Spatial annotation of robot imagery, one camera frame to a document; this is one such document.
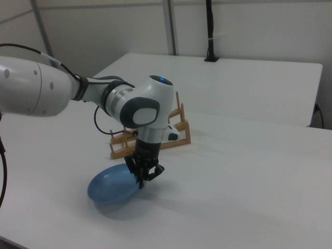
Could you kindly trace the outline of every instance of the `blue bowl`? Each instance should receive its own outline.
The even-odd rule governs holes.
[[[97,203],[114,204],[128,199],[140,188],[125,163],[96,175],[89,184],[88,196]]]

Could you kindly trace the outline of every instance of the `white tabletop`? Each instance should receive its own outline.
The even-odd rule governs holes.
[[[330,246],[330,131],[187,112],[192,144],[162,150],[165,171],[129,201],[97,206],[89,182],[123,160],[110,160],[93,110],[3,117],[0,236],[31,249]]]
[[[322,73],[313,63],[126,54],[98,75],[137,85],[151,74],[172,81],[186,110],[308,126]]]

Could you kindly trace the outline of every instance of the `white wall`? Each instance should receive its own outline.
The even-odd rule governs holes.
[[[174,4],[179,55],[206,56],[203,3]],[[332,3],[214,4],[213,15],[214,32],[227,32],[215,41],[217,56],[322,64],[318,102],[332,129]],[[317,115],[314,125],[321,126]]]
[[[128,52],[169,54],[161,0],[38,1],[54,56],[93,76]]]
[[[29,0],[0,0],[0,43],[17,43],[42,52],[46,48]],[[50,64],[36,53],[13,47],[1,47],[0,56],[18,57]]]

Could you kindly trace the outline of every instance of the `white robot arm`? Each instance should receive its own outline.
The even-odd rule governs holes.
[[[116,76],[74,78],[41,63],[0,57],[2,113],[55,116],[69,100],[82,100],[95,103],[125,127],[137,128],[135,151],[125,161],[140,188],[164,170],[158,163],[162,139],[179,139],[178,131],[168,124],[173,98],[173,84],[159,76],[150,76],[135,88]]]

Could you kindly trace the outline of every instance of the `black cable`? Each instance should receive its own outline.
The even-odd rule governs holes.
[[[319,106],[317,106],[317,110],[319,110],[320,114],[321,114],[321,120],[322,120],[322,129],[324,129],[324,118],[323,118],[323,113],[322,110],[320,109]]]
[[[2,165],[4,168],[4,180],[3,180],[3,184],[2,184],[2,191],[1,191],[1,195],[0,195],[0,208],[2,205],[2,202],[4,201],[4,197],[5,197],[5,192],[6,192],[6,186],[7,186],[7,162],[6,162],[6,157],[5,157],[5,147],[1,141],[1,137],[0,137],[0,154],[1,154],[1,159],[2,159]]]
[[[130,131],[126,131],[126,130],[122,130],[122,131],[117,131],[117,132],[112,132],[112,133],[110,133],[110,132],[105,132],[105,131],[103,131],[102,129],[100,129],[99,126],[98,126],[98,124],[97,124],[97,120],[96,120],[97,111],[98,111],[99,108],[100,108],[100,107],[97,106],[97,108],[96,108],[95,111],[94,111],[93,121],[94,121],[94,125],[97,127],[97,129],[98,129],[101,133],[103,133],[103,134],[105,134],[105,135],[115,135],[115,134],[119,134],[119,133],[128,133],[128,134],[131,134],[131,135],[137,135],[137,132],[130,132]]]
[[[17,48],[24,48],[24,49],[27,49],[27,50],[30,50],[30,51],[33,51],[35,53],[38,53],[40,55],[42,55],[42,52],[40,52],[39,50],[37,49],[34,49],[34,48],[30,48],[30,47],[27,47],[27,46],[24,46],[24,45],[19,45],[19,44],[14,44],[14,43],[2,43],[0,44],[0,47],[17,47]],[[57,61],[58,63],[60,63],[60,66],[62,66],[75,80],[79,81],[80,82],[80,79],[79,77],[77,77],[75,74],[73,74],[72,71],[69,70],[68,67],[66,67],[62,62],[60,61]]]

